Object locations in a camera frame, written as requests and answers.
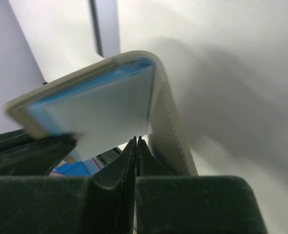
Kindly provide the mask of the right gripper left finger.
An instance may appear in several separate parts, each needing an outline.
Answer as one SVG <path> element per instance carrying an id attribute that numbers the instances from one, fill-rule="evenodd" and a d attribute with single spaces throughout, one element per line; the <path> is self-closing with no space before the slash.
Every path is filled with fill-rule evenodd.
<path id="1" fill-rule="evenodd" d="M 136 145 L 93 176 L 0 175 L 0 234 L 132 233 Z"/>

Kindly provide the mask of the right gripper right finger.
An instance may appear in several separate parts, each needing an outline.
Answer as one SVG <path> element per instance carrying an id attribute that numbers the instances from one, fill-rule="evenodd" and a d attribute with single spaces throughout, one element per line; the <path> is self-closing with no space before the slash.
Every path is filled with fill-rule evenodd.
<path id="1" fill-rule="evenodd" d="M 265 234 L 250 185 L 238 176 L 178 176 L 137 143 L 135 201 L 140 234 Z"/>

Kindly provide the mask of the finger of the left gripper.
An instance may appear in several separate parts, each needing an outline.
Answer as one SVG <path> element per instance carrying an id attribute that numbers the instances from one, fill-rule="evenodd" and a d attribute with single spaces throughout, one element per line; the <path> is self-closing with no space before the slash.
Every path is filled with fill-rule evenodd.
<path id="1" fill-rule="evenodd" d="M 36 140 L 23 129 L 0 134 L 0 176 L 47 176 L 76 145 L 71 135 Z"/>

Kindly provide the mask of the grey card holder wallet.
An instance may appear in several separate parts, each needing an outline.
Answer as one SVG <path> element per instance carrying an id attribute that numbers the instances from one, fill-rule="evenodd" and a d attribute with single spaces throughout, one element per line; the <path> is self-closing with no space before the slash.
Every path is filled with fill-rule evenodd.
<path id="1" fill-rule="evenodd" d="M 175 175 L 197 175 L 161 60 L 130 51 L 9 101 L 6 113 L 33 138 L 71 134 L 67 161 L 86 161 L 133 137 Z"/>

